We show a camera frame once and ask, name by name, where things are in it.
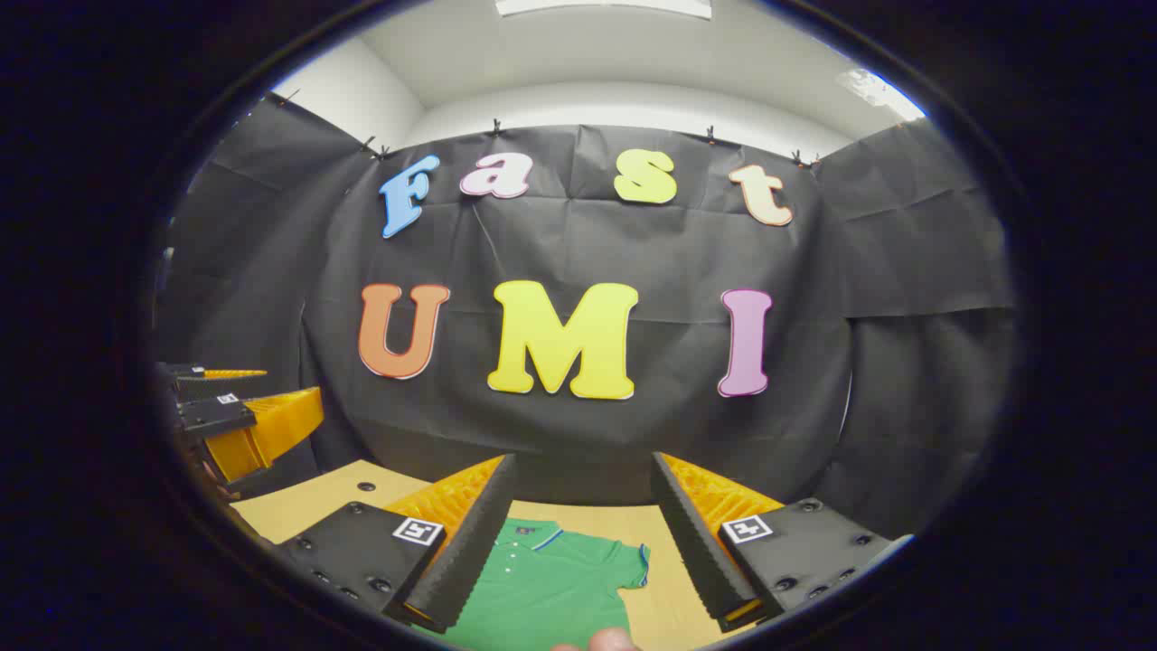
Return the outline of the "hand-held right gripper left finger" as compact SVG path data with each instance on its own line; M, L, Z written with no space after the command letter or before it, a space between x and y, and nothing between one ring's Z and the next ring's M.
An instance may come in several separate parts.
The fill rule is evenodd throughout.
M516 456L500 454L388 506L351 500L277 543L277 553L373 617L445 632L503 528L516 478Z

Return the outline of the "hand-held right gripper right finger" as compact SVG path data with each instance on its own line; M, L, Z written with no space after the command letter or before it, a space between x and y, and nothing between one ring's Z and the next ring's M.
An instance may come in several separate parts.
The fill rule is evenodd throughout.
M650 486L691 585L723 632L802 609L898 550L897 540L823 500L780 503L673 454L653 453Z

